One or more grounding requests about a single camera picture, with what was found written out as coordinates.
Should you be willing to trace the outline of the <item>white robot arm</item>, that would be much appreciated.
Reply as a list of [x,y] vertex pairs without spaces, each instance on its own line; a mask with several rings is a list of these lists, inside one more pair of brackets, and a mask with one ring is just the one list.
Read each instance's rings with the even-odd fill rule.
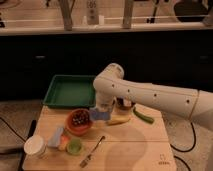
[[111,105],[114,97],[176,114],[213,132],[213,93],[197,89],[137,83],[123,79],[124,70],[109,64],[94,79],[96,104]]

